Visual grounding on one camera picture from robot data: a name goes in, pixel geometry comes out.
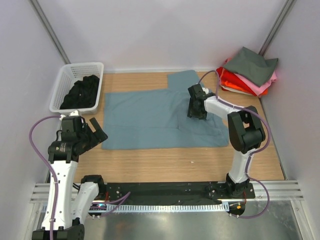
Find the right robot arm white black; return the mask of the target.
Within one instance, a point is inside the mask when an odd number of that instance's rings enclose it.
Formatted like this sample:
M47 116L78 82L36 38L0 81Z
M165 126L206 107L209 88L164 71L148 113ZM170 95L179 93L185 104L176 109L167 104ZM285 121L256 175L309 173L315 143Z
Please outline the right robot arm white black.
M226 175L225 192L229 197L237 198L249 187L251 160L266 139L257 109L227 102L212 92L205 92L199 83L189 87L188 93L189 118L205 120L208 114L214 114L227 121L234 155L231 170Z

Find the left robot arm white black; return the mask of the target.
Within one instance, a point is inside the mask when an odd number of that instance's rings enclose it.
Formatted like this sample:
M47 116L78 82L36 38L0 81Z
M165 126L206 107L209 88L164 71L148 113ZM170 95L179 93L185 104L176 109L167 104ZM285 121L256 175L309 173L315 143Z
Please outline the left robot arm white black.
M46 213L33 240L82 240L85 237L85 218L94 200L101 200L106 186L101 175L82 178L77 196L72 200L74 177L79 157L107 140L97 120L91 125L79 115L65 116L55 141L48 147L48 158L43 161L50 171L50 185Z

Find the light blue t shirt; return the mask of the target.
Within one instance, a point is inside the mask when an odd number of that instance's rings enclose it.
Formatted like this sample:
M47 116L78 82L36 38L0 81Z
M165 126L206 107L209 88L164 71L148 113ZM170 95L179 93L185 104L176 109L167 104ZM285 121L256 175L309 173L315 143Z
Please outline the light blue t shirt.
M187 116L188 88L199 82L194 70L168 74L168 87L110 92L104 95L104 150L219 148L229 144L228 128L209 113L205 120Z

